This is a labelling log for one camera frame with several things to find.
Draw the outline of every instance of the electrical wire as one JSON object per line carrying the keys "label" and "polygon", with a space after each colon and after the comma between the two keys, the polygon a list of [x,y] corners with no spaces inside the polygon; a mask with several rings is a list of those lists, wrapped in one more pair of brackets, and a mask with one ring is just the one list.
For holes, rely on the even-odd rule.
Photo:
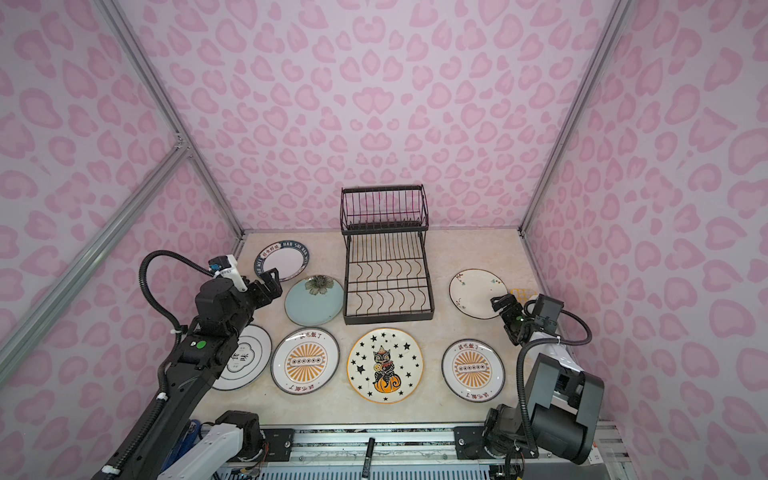
{"label": "electrical wire", "polygon": [[[174,354],[174,351],[181,343],[182,332],[185,331],[185,329],[182,328],[182,325],[179,324],[179,321],[174,316],[174,314],[166,310],[165,307],[163,307],[162,305],[160,305],[160,302],[158,302],[154,298],[154,295],[152,295],[152,292],[149,290],[149,284],[147,282],[147,268],[149,267],[150,262],[157,257],[170,257],[175,260],[179,260],[180,262],[185,263],[188,266],[191,266],[192,268],[194,268],[200,273],[203,273],[208,276],[214,275],[213,272],[210,272],[205,267],[198,265],[197,263],[184,257],[183,255],[179,255],[176,252],[171,252],[170,250],[155,250],[154,252],[149,253],[141,261],[141,265],[139,266],[139,288],[141,289],[141,293],[144,295],[144,298],[146,299],[147,303],[149,303],[152,308],[158,311],[159,314],[167,318],[170,324],[174,326],[174,335],[175,335],[174,347],[170,350],[170,353],[165,358],[165,360],[161,362],[160,366],[157,367],[157,384],[158,384],[157,397],[155,398],[152,404],[152,410],[150,411],[150,415],[141,425],[141,427],[138,430],[138,433],[136,434],[134,439],[131,441],[131,443],[128,444],[128,447],[126,447],[126,449],[122,452],[118,460],[113,465],[111,465],[113,468],[116,468],[117,470],[122,470],[125,467],[125,464],[127,463],[128,459],[134,454],[134,452],[136,451],[138,446],[141,444],[141,442],[144,441],[144,437],[146,437],[149,431],[152,429],[152,426],[157,421],[157,418],[160,416],[160,413],[162,412],[163,407],[167,402],[168,378],[165,375],[165,369],[168,367],[168,364],[170,363],[170,358]],[[115,475],[109,474],[107,475],[107,478],[109,479],[115,478]]]}
{"label": "electrical wire", "polygon": [[[529,300],[525,303],[525,306],[523,307],[523,312],[527,314],[527,316],[530,317],[530,313],[528,313],[528,304],[530,302],[535,302],[535,300]],[[587,333],[586,337],[581,340],[566,340],[562,339],[560,337],[557,338],[543,338],[543,339],[536,339],[532,340],[531,342],[526,343],[521,349],[520,353],[518,353],[518,361],[516,365],[516,383],[518,387],[518,405],[520,407],[520,414],[522,417],[522,425],[523,425],[523,433],[525,434],[525,442],[526,447],[530,451],[530,453],[533,453],[533,451],[536,448],[536,441],[533,437],[533,426],[531,425],[531,416],[528,414],[528,400],[525,398],[525,383],[523,382],[523,370],[525,366],[525,355],[531,351],[531,349],[534,349],[537,346],[541,345],[547,345],[550,343],[560,343],[561,345],[570,345],[570,346],[581,346],[581,345],[587,345],[589,342],[592,341],[592,330],[590,330],[589,325],[579,318],[579,316],[567,311],[567,310],[561,310],[561,313],[564,315],[567,315],[571,317],[572,319],[576,320],[581,324],[581,326],[584,327],[584,331]]]}

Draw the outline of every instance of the aluminum frame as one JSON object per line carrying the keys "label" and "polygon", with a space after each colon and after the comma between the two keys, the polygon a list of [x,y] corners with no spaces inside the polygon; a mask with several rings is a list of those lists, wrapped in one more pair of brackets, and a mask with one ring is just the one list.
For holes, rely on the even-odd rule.
{"label": "aluminum frame", "polygon": [[[616,44],[621,37],[621,32],[624,30],[624,26],[627,24],[627,20],[631,16],[636,4],[637,0],[616,0],[611,8],[611,12],[608,14],[607,22],[598,40],[598,46],[595,48],[587,64],[584,79],[579,84],[571,108],[565,116],[563,127],[560,129],[552,152],[547,159],[544,172],[542,172],[536,184],[531,203],[528,205],[528,209],[525,211],[525,215],[520,223],[518,231],[523,239],[533,224],[538,208],[541,206],[547,189],[551,184],[552,175],[563,159],[568,143],[571,141],[584,111],[587,110],[592,92],[598,86],[598,82],[607,67],[608,60],[613,55]],[[541,276],[539,272],[536,272],[536,275],[537,277]]]}
{"label": "aluminum frame", "polygon": [[136,219],[157,196],[157,192],[173,176],[186,159],[186,147],[176,146],[147,176],[138,189],[115,212],[104,228],[83,247],[58,278],[48,294],[27,312],[19,327],[0,349],[0,388],[13,376],[27,356],[45,338],[62,312],[80,293],[96,269],[109,256],[134,226]]}
{"label": "aluminum frame", "polygon": [[214,176],[206,165],[200,149],[197,147],[197,144],[195,144],[189,131],[187,131],[187,127],[184,125],[173,101],[170,99],[170,95],[163,86],[160,75],[157,74],[154,66],[149,61],[146,51],[141,46],[141,42],[136,36],[131,24],[128,22],[122,7],[118,4],[118,0],[93,0],[93,3],[109,24],[116,40],[123,48],[123,52],[125,52],[128,60],[134,66],[134,69],[144,82],[144,86],[147,87],[149,95],[154,99],[159,112],[170,126],[170,129],[175,132],[176,137],[182,146],[188,146],[190,148],[193,160],[192,164],[200,175],[200,178],[203,180],[203,185],[206,190],[208,190],[208,194],[214,199],[214,202],[227,219],[227,223],[235,235],[238,238],[242,238],[243,226],[237,219],[237,215],[235,215],[234,210],[232,210],[232,207],[221,191],[219,184],[214,180]]}

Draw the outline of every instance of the plate with black rim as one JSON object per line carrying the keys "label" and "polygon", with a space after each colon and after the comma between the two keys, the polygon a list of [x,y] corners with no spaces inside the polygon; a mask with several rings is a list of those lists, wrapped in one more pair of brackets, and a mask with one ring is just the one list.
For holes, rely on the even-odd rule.
{"label": "plate with black rim", "polygon": [[502,279],[478,268],[462,270],[454,275],[449,292],[459,311],[480,320],[498,316],[491,306],[491,298],[508,293]]}
{"label": "plate with black rim", "polygon": [[316,392],[328,383],[339,367],[339,344],[319,328],[297,330],[288,335],[272,355],[272,380],[291,395]]}
{"label": "plate with black rim", "polygon": [[479,340],[453,343],[442,355],[442,378],[457,396],[468,402],[487,402],[504,388],[504,363]]}
{"label": "plate with black rim", "polygon": [[285,282],[302,273],[310,262],[310,251],[295,240],[281,240],[261,250],[253,262],[256,275],[277,268],[280,281]]}
{"label": "plate with black rim", "polygon": [[237,339],[237,348],[214,382],[216,390],[235,390],[255,380],[270,363],[272,339],[260,326],[249,325]]}

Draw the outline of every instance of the marble surface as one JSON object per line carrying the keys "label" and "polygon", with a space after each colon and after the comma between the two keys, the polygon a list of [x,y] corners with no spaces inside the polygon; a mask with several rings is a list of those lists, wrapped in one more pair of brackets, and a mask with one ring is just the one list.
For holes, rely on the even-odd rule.
{"label": "marble surface", "polygon": [[[330,275],[344,281],[346,250],[340,232],[328,233],[252,233],[238,259],[240,272],[253,279],[253,262],[267,245],[279,240],[298,240],[310,250],[310,263],[298,277],[283,283],[283,297],[293,284],[315,274]],[[406,331],[421,347],[425,370],[419,387],[411,396],[393,405],[367,402],[353,391],[346,376],[346,365],[339,365],[334,377],[320,390],[304,396],[280,391],[269,366],[250,384],[229,392],[210,390],[192,418],[213,421],[227,410],[258,413],[262,425],[370,422],[465,422],[483,421],[488,408],[499,403],[517,404],[515,361],[519,348],[513,346],[502,329],[502,320],[479,320],[461,313],[449,296],[451,278],[461,270],[480,268],[498,275],[507,288],[537,290],[534,274],[525,257],[516,230],[430,230],[426,233],[426,253],[435,298],[435,316],[422,322],[373,325],[346,325],[341,313],[322,328],[339,343],[342,362],[353,343],[380,326]],[[276,347],[289,333],[301,327],[286,315],[284,298],[257,310],[254,323],[264,328]],[[470,403],[460,399],[445,384],[440,362],[442,355],[458,339],[478,339],[490,345],[502,358],[506,383],[490,402]],[[533,359],[526,359],[526,375]]]}

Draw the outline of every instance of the black wire dish rack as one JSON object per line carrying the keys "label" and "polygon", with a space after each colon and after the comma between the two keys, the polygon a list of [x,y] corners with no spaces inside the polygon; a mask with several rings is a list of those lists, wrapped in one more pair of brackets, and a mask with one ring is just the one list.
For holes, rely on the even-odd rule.
{"label": "black wire dish rack", "polygon": [[339,220],[346,244],[344,322],[431,320],[424,186],[342,189]]}

